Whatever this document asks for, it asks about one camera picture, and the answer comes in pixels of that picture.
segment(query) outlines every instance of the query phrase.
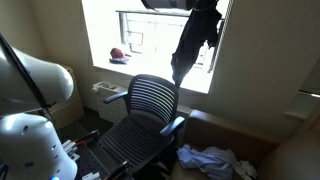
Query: floor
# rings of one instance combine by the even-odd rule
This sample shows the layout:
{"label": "floor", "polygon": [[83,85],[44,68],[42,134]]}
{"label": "floor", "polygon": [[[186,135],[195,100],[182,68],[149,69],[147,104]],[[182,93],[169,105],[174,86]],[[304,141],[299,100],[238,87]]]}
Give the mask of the floor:
{"label": "floor", "polygon": [[[111,122],[108,122],[104,119],[101,119],[99,117],[98,112],[93,111],[91,109],[84,109],[85,115],[80,120],[62,128],[57,131],[59,138],[61,142],[65,142],[66,140],[75,140],[83,135],[85,135],[87,132],[93,131],[98,129],[101,134],[106,132],[109,128],[113,126]],[[175,156],[175,150],[169,150],[164,155],[165,161],[169,164],[169,167],[172,166],[173,162],[176,160]],[[168,176],[163,175],[160,173],[159,170],[152,168],[150,166],[146,166],[141,171],[139,171],[134,179],[136,180],[165,180],[168,179]]]}

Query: office chair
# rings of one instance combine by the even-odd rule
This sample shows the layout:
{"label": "office chair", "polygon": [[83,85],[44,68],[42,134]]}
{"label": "office chair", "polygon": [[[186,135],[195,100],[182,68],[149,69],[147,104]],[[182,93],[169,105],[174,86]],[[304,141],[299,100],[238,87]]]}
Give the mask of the office chair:
{"label": "office chair", "polygon": [[178,90],[160,77],[141,74],[133,77],[128,91],[103,102],[124,98],[128,115],[99,140],[99,145],[121,164],[129,162],[134,174],[155,158],[173,140],[184,118],[176,118]]}

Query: beige wall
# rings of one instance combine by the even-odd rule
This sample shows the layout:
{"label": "beige wall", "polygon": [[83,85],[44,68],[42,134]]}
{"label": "beige wall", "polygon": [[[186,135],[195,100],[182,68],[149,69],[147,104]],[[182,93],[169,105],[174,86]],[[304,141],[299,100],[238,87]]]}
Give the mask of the beige wall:
{"label": "beige wall", "polygon": [[42,37],[28,1],[0,1],[0,32],[17,49],[32,56],[46,55]]}
{"label": "beige wall", "polygon": [[[80,0],[31,2],[50,59],[74,68],[86,107],[96,109],[93,83],[129,82],[126,75],[92,67]],[[181,101],[258,129],[292,134],[300,121],[283,112],[320,57],[319,6],[311,0],[234,0],[210,93],[181,91]]]}

